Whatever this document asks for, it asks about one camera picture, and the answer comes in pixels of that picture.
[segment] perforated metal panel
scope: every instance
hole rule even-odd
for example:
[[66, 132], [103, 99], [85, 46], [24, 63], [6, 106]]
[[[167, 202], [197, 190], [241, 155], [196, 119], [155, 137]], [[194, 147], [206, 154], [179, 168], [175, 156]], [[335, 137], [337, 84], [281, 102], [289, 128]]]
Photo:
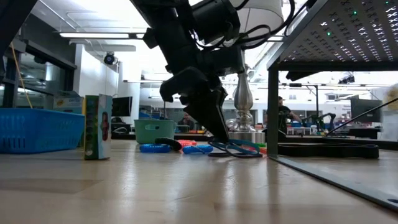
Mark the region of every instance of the perforated metal panel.
[[398, 61], [398, 0], [329, 0], [283, 62]]

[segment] ceiling light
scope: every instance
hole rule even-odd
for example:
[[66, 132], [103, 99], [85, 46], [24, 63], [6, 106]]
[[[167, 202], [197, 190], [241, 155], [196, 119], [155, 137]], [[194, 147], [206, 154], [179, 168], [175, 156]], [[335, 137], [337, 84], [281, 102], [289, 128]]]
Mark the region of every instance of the ceiling light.
[[82, 39], [140, 39], [141, 33], [87, 33], [87, 32], [68, 32], [60, 33], [64, 38], [82, 38]]

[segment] blue ring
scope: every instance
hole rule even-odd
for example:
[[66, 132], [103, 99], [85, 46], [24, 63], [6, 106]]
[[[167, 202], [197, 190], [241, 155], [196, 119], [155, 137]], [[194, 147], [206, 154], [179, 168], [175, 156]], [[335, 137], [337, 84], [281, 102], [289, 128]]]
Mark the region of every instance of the blue ring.
[[166, 144], [143, 144], [139, 147], [142, 153], [168, 153], [171, 147]]

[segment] monitor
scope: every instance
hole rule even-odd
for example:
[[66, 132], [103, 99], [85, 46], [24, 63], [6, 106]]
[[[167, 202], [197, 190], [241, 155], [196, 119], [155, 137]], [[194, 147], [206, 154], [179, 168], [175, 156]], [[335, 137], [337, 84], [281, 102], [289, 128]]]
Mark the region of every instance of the monitor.
[[112, 116], [131, 115], [132, 96], [113, 98]]
[[[381, 100], [362, 100], [362, 99], [351, 99], [351, 117], [355, 118], [356, 116], [363, 114], [377, 106], [382, 105]], [[381, 122], [380, 109], [370, 112], [356, 121], [358, 122]]]

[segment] black belt strap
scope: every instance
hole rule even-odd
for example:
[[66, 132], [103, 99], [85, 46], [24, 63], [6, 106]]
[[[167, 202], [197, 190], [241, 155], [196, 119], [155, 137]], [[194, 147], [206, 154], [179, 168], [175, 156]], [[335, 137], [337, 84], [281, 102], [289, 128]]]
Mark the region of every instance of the black belt strap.
[[379, 146], [359, 144], [279, 144], [278, 154], [291, 157], [379, 158]]

